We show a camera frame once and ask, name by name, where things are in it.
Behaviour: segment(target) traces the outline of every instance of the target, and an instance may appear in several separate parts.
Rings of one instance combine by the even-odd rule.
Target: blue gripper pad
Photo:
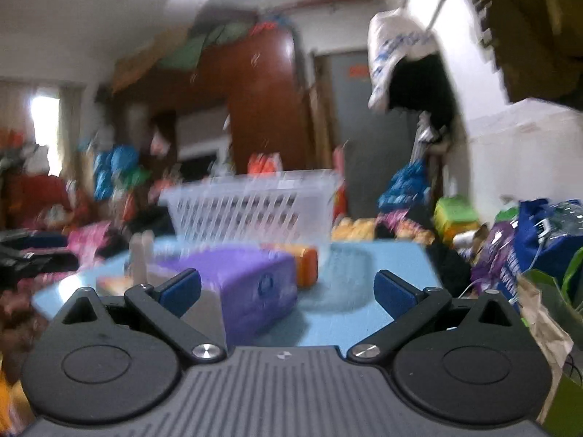
[[[180,318],[199,299],[202,284],[195,269],[184,270],[155,289],[158,303]]]
[[[373,290],[374,298],[393,320],[397,320],[424,298],[423,291],[386,270],[378,271],[374,277]]]

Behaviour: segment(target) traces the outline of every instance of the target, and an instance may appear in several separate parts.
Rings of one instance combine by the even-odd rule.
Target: ribbed gray surface
[[[47,421],[27,437],[445,437],[543,436],[534,424],[449,428],[394,395],[378,369],[340,359],[334,347],[240,348],[189,370],[154,412],[110,428],[65,429]]]

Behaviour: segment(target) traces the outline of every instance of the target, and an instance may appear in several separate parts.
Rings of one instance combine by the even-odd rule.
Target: circular black disc
[[[164,399],[179,378],[176,353],[142,332],[90,323],[62,328],[25,364],[33,409],[52,419],[99,425],[127,420]]]
[[[416,406],[460,424],[505,424],[540,409],[550,380],[544,356],[511,327],[479,328],[410,341],[395,357],[395,383]]]

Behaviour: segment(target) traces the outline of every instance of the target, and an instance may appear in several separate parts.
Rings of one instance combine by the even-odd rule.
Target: white plastic bag
[[[51,167],[48,164],[48,146],[39,146],[24,162],[24,172],[29,176],[48,174]]]
[[[372,95],[368,107],[385,113],[388,89],[398,61],[419,60],[439,51],[435,36],[424,30],[403,9],[376,14],[368,29],[368,66]]]

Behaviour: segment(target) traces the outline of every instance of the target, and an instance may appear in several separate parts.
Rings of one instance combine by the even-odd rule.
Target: white plastic basket
[[[188,242],[324,245],[340,182],[332,170],[214,178],[166,189],[160,204]]]

